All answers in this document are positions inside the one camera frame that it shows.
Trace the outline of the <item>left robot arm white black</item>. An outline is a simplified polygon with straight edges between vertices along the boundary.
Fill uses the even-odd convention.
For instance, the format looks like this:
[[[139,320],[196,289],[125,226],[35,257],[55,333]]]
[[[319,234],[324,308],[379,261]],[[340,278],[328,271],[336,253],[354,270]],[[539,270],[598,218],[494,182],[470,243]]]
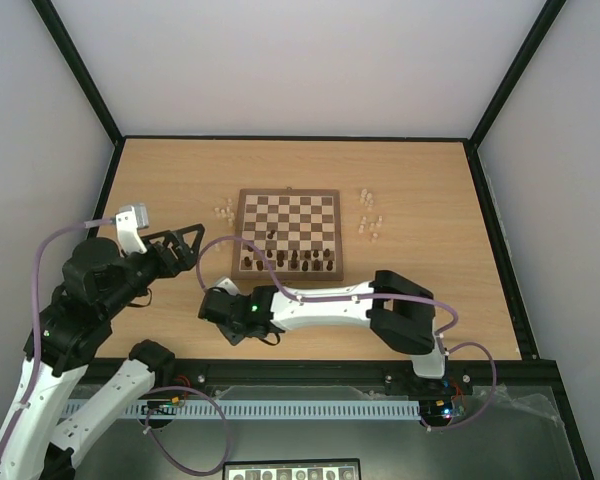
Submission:
[[[21,378],[0,429],[0,479],[72,479],[94,442],[132,401],[174,376],[175,355],[144,340],[110,381],[67,422],[59,420],[75,386],[111,335],[111,323],[157,279],[197,263],[205,229],[194,224],[136,239],[126,252],[109,238],[79,243],[62,267],[63,281],[34,320]]]

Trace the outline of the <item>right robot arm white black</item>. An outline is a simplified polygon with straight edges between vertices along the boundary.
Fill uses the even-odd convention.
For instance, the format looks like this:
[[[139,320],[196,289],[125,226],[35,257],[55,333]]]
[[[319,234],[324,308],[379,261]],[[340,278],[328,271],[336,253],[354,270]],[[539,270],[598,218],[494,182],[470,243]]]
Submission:
[[[341,288],[265,285],[249,294],[224,278],[206,290],[198,317],[214,324],[232,345],[309,327],[365,328],[391,350],[410,357],[423,389],[438,391],[451,379],[435,337],[433,294],[389,270]]]

